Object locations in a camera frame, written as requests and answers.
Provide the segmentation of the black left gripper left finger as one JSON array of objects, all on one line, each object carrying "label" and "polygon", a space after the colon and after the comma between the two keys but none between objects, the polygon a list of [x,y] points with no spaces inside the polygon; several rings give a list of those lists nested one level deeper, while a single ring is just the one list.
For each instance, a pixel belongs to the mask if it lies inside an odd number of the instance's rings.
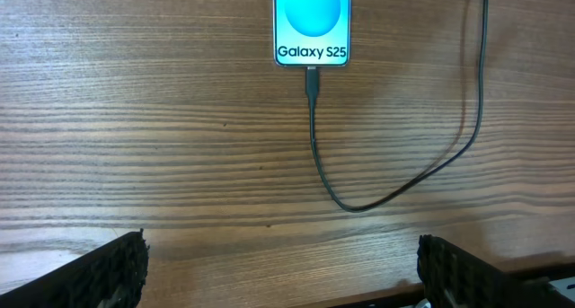
[{"label": "black left gripper left finger", "polygon": [[28,284],[1,295],[3,307],[138,306],[146,284],[144,232],[126,233]]}]

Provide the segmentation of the blue smartphone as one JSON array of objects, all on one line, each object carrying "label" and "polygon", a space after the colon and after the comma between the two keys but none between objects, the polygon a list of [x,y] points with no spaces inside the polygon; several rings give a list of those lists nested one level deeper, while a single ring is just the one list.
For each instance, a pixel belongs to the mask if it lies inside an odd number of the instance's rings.
[{"label": "blue smartphone", "polygon": [[273,0],[272,32],[279,66],[345,66],[351,0]]}]

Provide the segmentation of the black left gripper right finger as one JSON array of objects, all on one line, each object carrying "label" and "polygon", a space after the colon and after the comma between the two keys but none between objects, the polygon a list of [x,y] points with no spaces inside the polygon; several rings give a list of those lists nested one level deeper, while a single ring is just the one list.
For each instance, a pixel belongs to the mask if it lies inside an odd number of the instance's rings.
[{"label": "black left gripper right finger", "polygon": [[521,282],[454,244],[422,235],[417,272],[433,307],[553,308],[566,297],[542,282]]}]

